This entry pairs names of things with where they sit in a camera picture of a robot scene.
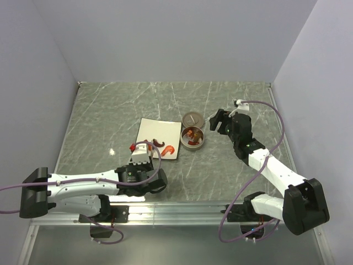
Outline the orange shrimp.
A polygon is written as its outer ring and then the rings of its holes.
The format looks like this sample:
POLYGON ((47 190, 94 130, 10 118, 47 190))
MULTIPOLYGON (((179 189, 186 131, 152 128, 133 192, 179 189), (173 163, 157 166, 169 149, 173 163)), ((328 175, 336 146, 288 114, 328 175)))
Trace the orange shrimp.
POLYGON ((175 148, 172 145, 168 145, 164 148, 164 150, 161 153, 161 156, 164 157, 166 154, 172 155, 175 152, 175 148))

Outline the brown chicken drumstick piece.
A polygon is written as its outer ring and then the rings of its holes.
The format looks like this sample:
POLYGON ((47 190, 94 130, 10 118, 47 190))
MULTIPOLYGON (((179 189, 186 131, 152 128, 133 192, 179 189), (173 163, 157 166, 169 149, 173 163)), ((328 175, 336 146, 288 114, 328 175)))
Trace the brown chicken drumstick piece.
POLYGON ((195 145, 198 145, 198 144, 199 144, 198 141, 188 141, 188 145, 195 146, 195 145))

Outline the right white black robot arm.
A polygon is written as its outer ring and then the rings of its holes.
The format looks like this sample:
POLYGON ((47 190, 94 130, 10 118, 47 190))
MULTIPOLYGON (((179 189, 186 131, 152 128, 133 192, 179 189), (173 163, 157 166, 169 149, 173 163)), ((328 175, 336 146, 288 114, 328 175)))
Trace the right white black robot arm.
POLYGON ((330 215, 321 183, 307 179, 285 166, 270 154, 252 133, 250 116, 219 109, 210 119, 210 129, 227 135, 236 156, 263 175, 282 195, 272 197, 256 192, 244 198, 243 204, 226 206, 227 221, 249 222, 281 220, 295 235, 329 221, 330 215))

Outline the round metal lunch tin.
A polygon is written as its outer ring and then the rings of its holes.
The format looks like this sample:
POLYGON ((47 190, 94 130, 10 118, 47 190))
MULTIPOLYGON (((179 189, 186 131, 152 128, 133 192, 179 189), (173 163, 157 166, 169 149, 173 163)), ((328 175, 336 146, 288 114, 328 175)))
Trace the round metal lunch tin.
POLYGON ((199 150, 205 143, 204 132, 196 126, 186 127, 181 131, 180 143, 189 151, 199 150))

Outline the dark red sausage slice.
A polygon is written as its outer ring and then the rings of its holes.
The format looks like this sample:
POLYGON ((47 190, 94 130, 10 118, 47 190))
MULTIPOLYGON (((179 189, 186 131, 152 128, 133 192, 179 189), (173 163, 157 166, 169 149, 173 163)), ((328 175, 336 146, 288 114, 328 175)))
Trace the dark red sausage slice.
POLYGON ((156 147, 164 147, 165 146, 164 142, 158 142, 156 139, 153 139, 152 142, 153 142, 153 145, 156 147))

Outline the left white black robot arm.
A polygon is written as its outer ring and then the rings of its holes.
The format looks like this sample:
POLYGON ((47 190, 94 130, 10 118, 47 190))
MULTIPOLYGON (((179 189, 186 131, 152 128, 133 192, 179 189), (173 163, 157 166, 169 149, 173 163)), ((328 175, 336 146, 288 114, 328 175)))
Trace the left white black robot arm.
POLYGON ((37 168, 22 187, 19 216, 23 219, 48 213, 75 213, 99 222, 111 216, 109 196, 142 197, 163 191, 167 176, 152 164, 125 165, 92 174, 49 174, 46 167, 37 168))

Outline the glazed pork belly piece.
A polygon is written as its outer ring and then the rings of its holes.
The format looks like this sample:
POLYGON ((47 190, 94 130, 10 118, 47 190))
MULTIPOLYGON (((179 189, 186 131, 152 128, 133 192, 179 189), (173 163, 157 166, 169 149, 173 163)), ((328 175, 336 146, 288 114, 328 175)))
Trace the glazed pork belly piece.
POLYGON ((192 131, 188 131, 188 132, 186 133, 186 135, 187 135, 187 137, 192 138, 193 135, 194 135, 194 133, 193 133, 192 131))

